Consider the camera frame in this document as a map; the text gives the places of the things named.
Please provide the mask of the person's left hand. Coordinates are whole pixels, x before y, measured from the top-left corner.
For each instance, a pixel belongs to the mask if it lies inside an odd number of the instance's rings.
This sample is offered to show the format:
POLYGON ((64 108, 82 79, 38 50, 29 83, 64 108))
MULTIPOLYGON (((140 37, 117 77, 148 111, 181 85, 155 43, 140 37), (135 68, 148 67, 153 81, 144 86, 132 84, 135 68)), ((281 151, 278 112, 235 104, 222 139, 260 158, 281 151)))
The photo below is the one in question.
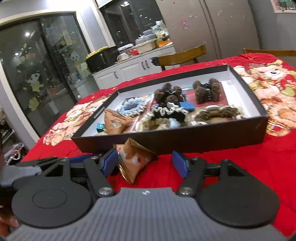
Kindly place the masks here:
POLYGON ((6 237, 11 233, 11 228, 18 227, 19 223, 11 208, 5 207, 3 204, 1 204, 0 235, 6 237))

